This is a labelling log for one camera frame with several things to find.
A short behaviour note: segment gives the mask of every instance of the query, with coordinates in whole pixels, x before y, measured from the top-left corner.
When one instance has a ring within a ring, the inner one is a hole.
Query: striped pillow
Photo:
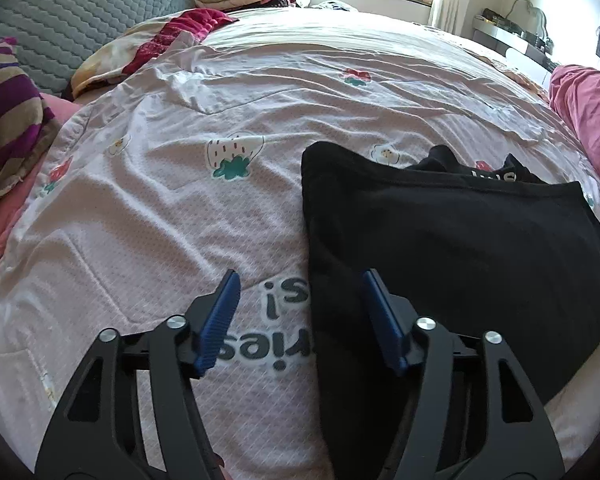
[[[20,68],[15,40],[0,43],[0,198],[35,166],[60,129],[40,91]]]

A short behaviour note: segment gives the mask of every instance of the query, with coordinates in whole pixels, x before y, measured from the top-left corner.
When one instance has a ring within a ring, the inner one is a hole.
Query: bed
[[[194,387],[214,450],[235,480],[331,478],[301,212],[301,155],[316,140],[399,168],[441,143],[472,167],[513,153],[546,182],[580,182],[600,220],[600,177],[581,144],[504,59],[365,13],[232,17],[202,44],[181,34],[73,115],[6,242],[0,432],[30,468],[103,327],[151,329],[232,267],[242,299],[218,365]],[[220,150],[250,160],[229,168]],[[139,397],[160,465],[145,376]],[[546,411],[573,466],[600,432],[600,346]]]

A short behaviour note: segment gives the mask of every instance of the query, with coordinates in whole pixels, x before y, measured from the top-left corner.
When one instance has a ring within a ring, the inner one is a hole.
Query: pink bedsheet
[[[65,101],[64,99],[52,95],[42,94],[42,97],[62,124],[67,122],[69,117],[81,108],[78,104],[70,103],[69,101]],[[24,201],[27,199],[31,188],[33,187],[36,175],[40,171],[40,166],[42,166],[44,160],[44,156],[40,158],[38,163],[24,180],[0,200],[0,258],[4,253],[4,248],[7,244],[7,238],[11,233],[11,229],[13,229],[13,226],[24,211]]]

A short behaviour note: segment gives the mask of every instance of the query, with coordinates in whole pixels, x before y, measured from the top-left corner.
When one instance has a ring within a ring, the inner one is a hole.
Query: black t-shirt
[[[500,332],[542,402],[600,342],[600,223],[577,182],[546,184],[512,155],[487,172],[436,146],[399,170],[317,142],[302,197],[320,421],[339,479],[377,478],[407,400],[360,301],[365,269],[451,332]]]

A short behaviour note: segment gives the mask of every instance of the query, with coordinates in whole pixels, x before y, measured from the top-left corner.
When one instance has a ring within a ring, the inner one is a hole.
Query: metal screw
[[[98,339],[103,343],[108,343],[109,341],[113,341],[118,337],[118,332],[113,330],[112,328],[106,328],[98,335]]]
[[[187,324],[187,320],[182,316],[171,316],[167,320],[167,326],[169,328],[182,328]]]
[[[485,335],[484,338],[489,342],[492,343],[494,345],[500,344],[502,343],[502,336],[500,334],[498,334],[497,332],[494,332],[493,330],[489,330]]]
[[[436,322],[430,317],[420,317],[416,321],[416,325],[423,330],[433,330],[436,327]]]

